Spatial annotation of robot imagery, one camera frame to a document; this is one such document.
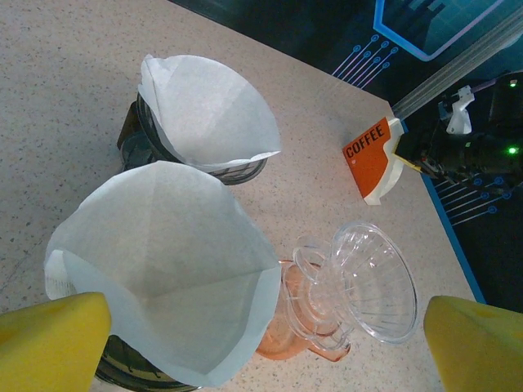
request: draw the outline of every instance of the glass pitcher handle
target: glass pitcher handle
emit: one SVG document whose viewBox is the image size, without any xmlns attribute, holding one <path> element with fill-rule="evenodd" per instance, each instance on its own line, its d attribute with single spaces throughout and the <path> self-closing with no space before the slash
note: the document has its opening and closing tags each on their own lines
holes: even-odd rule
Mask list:
<svg viewBox="0 0 523 392">
<path fill-rule="evenodd" d="M 311 281 L 316 281 L 319 268 L 330 255 L 330 243 L 310 235 L 297 239 L 293 260 L 301 272 Z"/>
</svg>

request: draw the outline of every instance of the pour-over dripper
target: pour-over dripper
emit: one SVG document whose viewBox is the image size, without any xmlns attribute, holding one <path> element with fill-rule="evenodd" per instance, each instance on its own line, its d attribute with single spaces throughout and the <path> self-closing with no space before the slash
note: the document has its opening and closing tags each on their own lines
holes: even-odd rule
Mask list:
<svg viewBox="0 0 523 392">
<path fill-rule="evenodd" d="M 276 359 L 270 344 L 286 336 L 292 338 L 293 350 L 287 356 L 280 353 L 278 359 L 313 345 L 316 353 L 338 360 L 348 353 L 348 336 L 355 327 L 390 344 L 403 343 L 412 335 L 418 319 L 413 280 L 396 245 L 376 226 L 344 225 L 332 244 L 301 237 L 293 259 L 282 274 L 275 316 L 280 319 L 278 332 L 271 323 L 260 354 Z"/>
</svg>

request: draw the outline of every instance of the paper coffee filter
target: paper coffee filter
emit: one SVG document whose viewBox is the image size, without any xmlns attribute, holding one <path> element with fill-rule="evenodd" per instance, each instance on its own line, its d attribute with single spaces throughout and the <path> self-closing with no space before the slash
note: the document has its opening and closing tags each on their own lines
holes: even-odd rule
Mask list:
<svg viewBox="0 0 523 392">
<path fill-rule="evenodd" d="M 217 386 L 273 317 L 273 247 L 217 179 L 157 162 L 113 177 L 47 245 L 51 299 L 103 292 L 118 335 L 190 385 Z"/>
<path fill-rule="evenodd" d="M 185 164 L 211 172 L 281 150 L 275 116 L 233 69 L 199 56 L 148 55 L 140 95 L 154 114 L 162 145 Z"/>
</svg>

